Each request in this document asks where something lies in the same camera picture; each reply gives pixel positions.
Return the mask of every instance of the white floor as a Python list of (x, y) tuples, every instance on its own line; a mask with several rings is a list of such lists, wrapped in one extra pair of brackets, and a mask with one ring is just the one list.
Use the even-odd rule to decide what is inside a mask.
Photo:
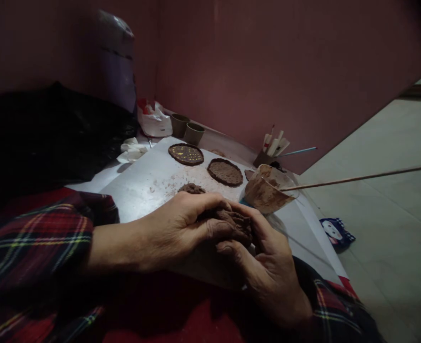
[[(417, 165), (421, 102), (395, 100), (299, 180), (330, 181)], [(339, 257), (385, 339), (421, 342), (421, 171), (307, 194), (319, 218), (340, 217), (356, 236)]]

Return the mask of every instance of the plaid sleeve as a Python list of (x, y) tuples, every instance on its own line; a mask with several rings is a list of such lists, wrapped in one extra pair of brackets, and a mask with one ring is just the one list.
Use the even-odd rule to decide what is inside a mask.
[(114, 222), (110, 196), (83, 192), (0, 218), (0, 341), (71, 340), (95, 320), (100, 306), (58, 316), (62, 286), (89, 251), (93, 226)]
[(294, 257), (300, 285), (313, 308), (315, 341), (385, 342), (376, 322), (360, 300), (333, 282), (324, 280), (308, 264)]

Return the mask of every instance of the white plastic bag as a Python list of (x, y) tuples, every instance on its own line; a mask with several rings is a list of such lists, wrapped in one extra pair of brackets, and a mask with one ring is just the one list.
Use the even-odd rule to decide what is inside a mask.
[(138, 105), (138, 121), (146, 135), (152, 137), (172, 135), (171, 118), (163, 113), (163, 107), (157, 101), (155, 110), (146, 101), (139, 101)]

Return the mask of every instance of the cup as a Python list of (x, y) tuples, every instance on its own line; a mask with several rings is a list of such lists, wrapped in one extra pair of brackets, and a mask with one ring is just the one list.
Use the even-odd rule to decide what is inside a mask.
[(202, 126), (195, 123), (188, 123), (187, 129), (185, 130), (185, 136), (183, 136), (183, 140), (186, 141), (188, 144), (198, 146), (204, 132), (205, 129)]
[(253, 161), (253, 165), (255, 166), (255, 168), (258, 168), (260, 164), (270, 165), (275, 160), (275, 157), (269, 156), (263, 150), (261, 150), (255, 161)]
[(190, 122), (190, 119), (174, 113), (171, 114), (171, 124), (172, 124), (172, 135), (176, 138), (182, 138), (187, 129), (187, 123)]
[(244, 201), (263, 214), (271, 214), (299, 196), (298, 190), (280, 191), (294, 186), (295, 182), (287, 175), (267, 164), (261, 164), (245, 187)]

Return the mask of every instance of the clay coaster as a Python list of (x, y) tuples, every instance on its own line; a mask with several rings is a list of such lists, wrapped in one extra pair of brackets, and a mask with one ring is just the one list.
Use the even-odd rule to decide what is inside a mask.
[(202, 151), (194, 145), (174, 144), (169, 147), (168, 152), (173, 159), (185, 165), (194, 166), (204, 162)]
[(230, 187), (242, 185), (242, 173), (240, 169), (228, 160), (213, 159), (207, 167), (209, 174), (220, 183)]

